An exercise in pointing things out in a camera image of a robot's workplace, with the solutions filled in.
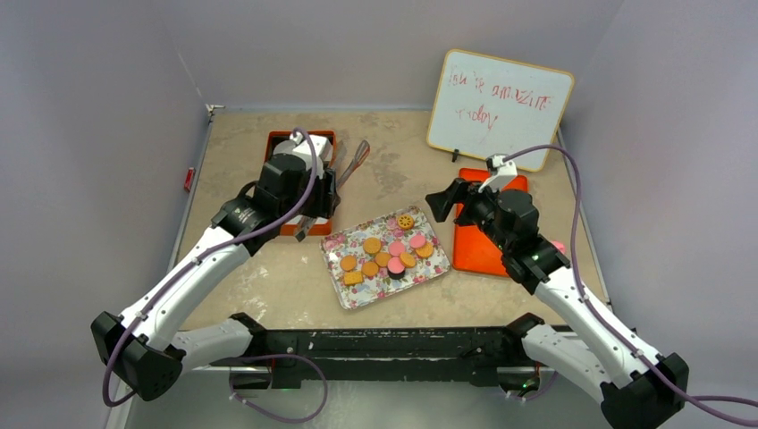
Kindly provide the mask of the flower shaped yellow cookie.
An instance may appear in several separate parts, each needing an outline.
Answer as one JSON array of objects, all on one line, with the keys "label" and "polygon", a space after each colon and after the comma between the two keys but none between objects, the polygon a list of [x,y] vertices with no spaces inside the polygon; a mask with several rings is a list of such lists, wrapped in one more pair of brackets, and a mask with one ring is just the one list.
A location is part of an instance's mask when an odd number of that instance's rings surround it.
[{"label": "flower shaped yellow cookie", "polygon": [[415,220],[410,214],[402,214],[396,218],[396,223],[400,229],[407,231],[415,226]]}]

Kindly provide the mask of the metal serving tongs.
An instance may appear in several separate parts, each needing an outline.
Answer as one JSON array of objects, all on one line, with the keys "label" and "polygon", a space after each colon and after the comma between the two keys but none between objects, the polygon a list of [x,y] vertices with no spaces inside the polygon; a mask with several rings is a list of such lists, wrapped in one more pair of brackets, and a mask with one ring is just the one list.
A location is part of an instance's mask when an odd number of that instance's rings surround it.
[{"label": "metal serving tongs", "polygon": [[[335,188],[337,190],[339,190],[344,185],[344,183],[348,181],[350,176],[364,163],[370,153],[370,149],[371,147],[369,142],[366,139],[363,139],[358,145],[355,154],[350,161],[350,164],[341,174],[341,176],[336,180]],[[310,234],[310,231],[313,229],[313,227],[317,224],[317,221],[318,218],[303,216],[295,229],[294,237],[297,239],[297,241],[302,241],[305,239]]]}]

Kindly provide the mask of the round orange cookie top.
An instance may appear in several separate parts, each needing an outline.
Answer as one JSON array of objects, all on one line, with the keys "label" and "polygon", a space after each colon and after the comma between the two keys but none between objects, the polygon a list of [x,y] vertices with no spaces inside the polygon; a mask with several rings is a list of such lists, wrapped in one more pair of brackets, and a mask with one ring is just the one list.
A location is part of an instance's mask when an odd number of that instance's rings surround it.
[{"label": "round orange cookie top", "polygon": [[363,250],[369,255],[379,253],[383,248],[383,243],[376,237],[369,237],[363,242]]}]

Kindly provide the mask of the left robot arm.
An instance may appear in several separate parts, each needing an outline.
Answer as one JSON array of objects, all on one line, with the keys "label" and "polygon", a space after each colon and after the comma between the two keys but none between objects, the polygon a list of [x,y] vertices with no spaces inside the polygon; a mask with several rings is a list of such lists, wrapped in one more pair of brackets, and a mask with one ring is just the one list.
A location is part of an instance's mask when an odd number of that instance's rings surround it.
[{"label": "left robot arm", "polygon": [[273,155],[212,217],[195,247],[141,299],[90,325],[105,364],[102,400],[115,408],[132,396],[154,400],[187,370],[224,358],[261,362],[266,341],[237,316],[196,331],[180,327],[205,297],[299,215],[329,218],[340,203],[329,162],[297,151]]}]

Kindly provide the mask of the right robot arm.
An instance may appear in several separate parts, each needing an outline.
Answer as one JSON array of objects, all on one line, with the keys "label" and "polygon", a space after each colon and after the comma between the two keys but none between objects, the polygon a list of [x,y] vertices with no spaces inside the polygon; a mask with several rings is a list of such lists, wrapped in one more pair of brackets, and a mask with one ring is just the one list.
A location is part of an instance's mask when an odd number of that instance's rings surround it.
[{"label": "right robot arm", "polygon": [[530,194],[480,190],[478,183],[457,178],[425,201],[437,222],[459,205],[455,223],[483,233],[500,250],[510,279],[577,335],[561,343],[545,325],[516,330],[501,341],[506,359],[522,364],[531,358],[557,370],[599,404],[613,428],[657,428],[683,409],[689,375],[684,359],[664,357],[576,279],[567,257],[539,232]]}]

